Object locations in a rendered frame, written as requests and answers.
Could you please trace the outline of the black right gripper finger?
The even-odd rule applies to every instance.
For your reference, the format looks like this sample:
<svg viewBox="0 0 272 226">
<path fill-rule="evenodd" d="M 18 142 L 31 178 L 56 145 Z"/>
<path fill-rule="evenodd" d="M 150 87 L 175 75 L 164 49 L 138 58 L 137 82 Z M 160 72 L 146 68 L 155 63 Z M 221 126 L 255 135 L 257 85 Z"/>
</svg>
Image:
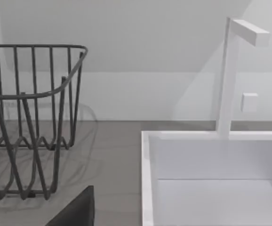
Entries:
<svg viewBox="0 0 272 226">
<path fill-rule="evenodd" d="M 94 186 L 87 186 L 45 226 L 94 226 Z"/>
</svg>

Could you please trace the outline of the tall white tap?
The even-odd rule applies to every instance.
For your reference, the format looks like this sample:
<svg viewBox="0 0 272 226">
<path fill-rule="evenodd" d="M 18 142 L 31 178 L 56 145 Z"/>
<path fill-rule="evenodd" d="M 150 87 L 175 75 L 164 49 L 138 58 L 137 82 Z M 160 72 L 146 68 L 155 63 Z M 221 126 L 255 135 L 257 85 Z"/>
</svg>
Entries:
<svg viewBox="0 0 272 226">
<path fill-rule="evenodd" d="M 216 131 L 221 138 L 228 138 L 231 132 L 232 105 L 237 76 L 237 62 L 240 40 L 254 47 L 269 45 L 271 33 L 244 19 L 227 17 L 223 60 L 221 67 L 221 89 Z"/>
</svg>

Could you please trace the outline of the white sink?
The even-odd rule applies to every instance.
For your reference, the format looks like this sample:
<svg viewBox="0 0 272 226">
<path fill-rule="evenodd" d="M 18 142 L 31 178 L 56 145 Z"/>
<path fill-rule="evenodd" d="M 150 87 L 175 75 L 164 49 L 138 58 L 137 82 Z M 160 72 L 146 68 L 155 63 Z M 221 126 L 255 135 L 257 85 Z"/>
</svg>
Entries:
<svg viewBox="0 0 272 226">
<path fill-rule="evenodd" d="M 272 226 L 272 131 L 143 131 L 143 226 Z"/>
</svg>

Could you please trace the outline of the white square tap knob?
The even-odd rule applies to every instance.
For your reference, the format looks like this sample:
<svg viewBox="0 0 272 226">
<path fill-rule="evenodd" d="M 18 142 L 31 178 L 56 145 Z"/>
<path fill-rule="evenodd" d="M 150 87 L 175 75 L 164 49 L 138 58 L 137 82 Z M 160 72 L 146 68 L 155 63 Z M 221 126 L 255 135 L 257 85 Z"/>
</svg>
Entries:
<svg viewBox="0 0 272 226">
<path fill-rule="evenodd" d="M 241 99 L 241 111 L 243 113 L 256 112 L 258 103 L 257 93 L 243 93 Z"/>
</svg>

